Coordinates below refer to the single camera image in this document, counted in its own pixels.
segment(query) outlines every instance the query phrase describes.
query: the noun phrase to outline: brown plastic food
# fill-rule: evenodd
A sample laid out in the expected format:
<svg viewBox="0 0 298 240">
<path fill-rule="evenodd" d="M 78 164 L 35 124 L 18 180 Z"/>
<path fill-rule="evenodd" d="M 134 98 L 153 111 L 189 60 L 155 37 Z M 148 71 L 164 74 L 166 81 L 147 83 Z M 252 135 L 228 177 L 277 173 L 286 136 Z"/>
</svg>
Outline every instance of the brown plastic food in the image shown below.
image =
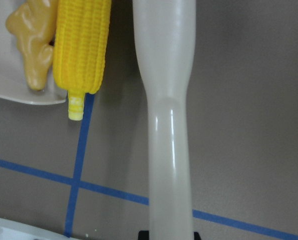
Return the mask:
<svg viewBox="0 0 298 240">
<path fill-rule="evenodd" d="M 6 28 L 17 38 L 28 86 L 42 90 L 52 64 L 58 0 L 27 0 L 6 20 Z"/>
</svg>

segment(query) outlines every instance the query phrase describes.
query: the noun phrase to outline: blue line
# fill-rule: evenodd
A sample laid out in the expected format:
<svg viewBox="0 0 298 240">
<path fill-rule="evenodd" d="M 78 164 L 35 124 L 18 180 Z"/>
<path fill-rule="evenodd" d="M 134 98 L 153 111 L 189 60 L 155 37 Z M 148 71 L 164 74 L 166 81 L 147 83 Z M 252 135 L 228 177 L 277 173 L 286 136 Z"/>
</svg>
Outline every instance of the blue line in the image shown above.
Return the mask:
<svg viewBox="0 0 298 240">
<path fill-rule="evenodd" d="M 24 174 L 33 175 L 33 176 L 36 176 L 39 178 L 52 180 L 52 181 L 62 183 L 62 184 L 71 185 L 71 183 L 72 183 L 72 179 L 70 177 L 68 178 L 66 176 L 61 176 L 61 175 L 58 175 L 55 173 L 53 174 L 50 172 L 38 170 L 35 168 L 19 165 L 19 164 L 4 161 L 4 160 L 0 160 L 0 167 L 6 168 L 9 170 L 13 170 L 13 171 L 17 171 L 17 172 L 21 172 Z"/>
<path fill-rule="evenodd" d="M 79 185 L 81 180 L 84 153 L 85 153 L 85 148 L 87 144 L 93 103 L 94 103 L 94 95 L 87 94 L 84 102 L 84 111 L 83 111 L 84 114 L 83 114 L 83 120 L 80 127 L 80 136 L 78 141 L 77 154 L 76 154 L 75 166 L 74 166 L 74 172 L 73 172 L 73 182 L 72 182 L 70 197 L 68 201 L 67 215 L 65 219 L 64 235 L 66 237 L 71 237 L 72 235 L 75 206 L 78 199 Z"/>
<path fill-rule="evenodd" d="M 113 188 L 92 184 L 92 183 L 85 182 L 85 181 L 80 182 L 80 187 L 82 189 L 84 188 L 86 190 L 90 190 L 90 191 L 93 191 L 93 192 L 96 192 L 96 193 L 108 195 L 108 196 L 111 196 L 111 197 L 115 197 L 115 198 L 117 197 L 119 199 L 132 201 L 134 203 L 136 202 L 138 204 L 149 205 L 149 199 L 144 197 L 144 196 L 127 193 L 127 192 L 124 192 L 124 191 L 120 191 L 120 190 L 116 190 L 116 189 L 113 189 Z"/>
<path fill-rule="evenodd" d="M 202 211 L 198 211 L 198 210 L 193 210 L 193 217 L 195 217 L 197 219 L 202 219 L 202 220 L 210 221 L 213 223 L 217 223 L 217 224 L 226 225 L 226 226 L 236 228 L 236 229 L 242 229 L 242 230 L 254 232 L 257 234 L 274 237 L 277 239 L 298 240 L 298 235 L 290 234 L 290 233 L 283 232 L 283 231 L 277 231 L 277 230 L 266 228 L 263 226 L 258 226 L 258 225 L 254 225 L 254 224 L 250 224 L 250 223 L 246 223 L 246 222 L 242 222 L 242 221 L 237 221 L 237 220 L 230 219 L 227 217 L 218 216 L 218 215 L 214 215 L 214 214 L 210 214 L 210 213 L 206 213 L 206 212 L 202 212 Z"/>
</svg>

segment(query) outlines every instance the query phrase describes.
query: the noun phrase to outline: corn cob tip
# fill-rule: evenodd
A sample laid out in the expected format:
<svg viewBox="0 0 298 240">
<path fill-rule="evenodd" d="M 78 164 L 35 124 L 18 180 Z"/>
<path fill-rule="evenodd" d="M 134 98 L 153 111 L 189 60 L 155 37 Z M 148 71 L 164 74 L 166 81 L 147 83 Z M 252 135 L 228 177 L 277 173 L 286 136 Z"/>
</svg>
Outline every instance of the corn cob tip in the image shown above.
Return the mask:
<svg viewBox="0 0 298 240">
<path fill-rule="evenodd" d="M 74 121 L 80 121 L 83 118 L 83 108 L 84 108 L 84 95 L 82 91 L 68 91 L 68 101 L 69 101 L 69 119 Z"/>
</svg>

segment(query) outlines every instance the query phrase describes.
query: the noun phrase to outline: white plate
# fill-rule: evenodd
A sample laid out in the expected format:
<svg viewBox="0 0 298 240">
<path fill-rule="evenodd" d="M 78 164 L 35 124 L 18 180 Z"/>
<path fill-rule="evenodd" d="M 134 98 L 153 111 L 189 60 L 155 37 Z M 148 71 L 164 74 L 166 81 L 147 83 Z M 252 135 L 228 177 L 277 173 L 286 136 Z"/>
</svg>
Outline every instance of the white plate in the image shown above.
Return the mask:
<svg viewBox="0 0 298 240">
<path fill-rule="evenodd" d="M 5 28 L 5 20 L 24 0 L 0 0 L 0 98 L 32 105 L 65 102 L 66 91 L 58 88 L 49 71 L 45 90 L 30 90 L 25 81 L 22 57 L 16 39 Z"/>
<path fill-rule="evenodd" d="M 0 240 L 78 240 L 23 223 L 0 218 Z"/>
</svg>

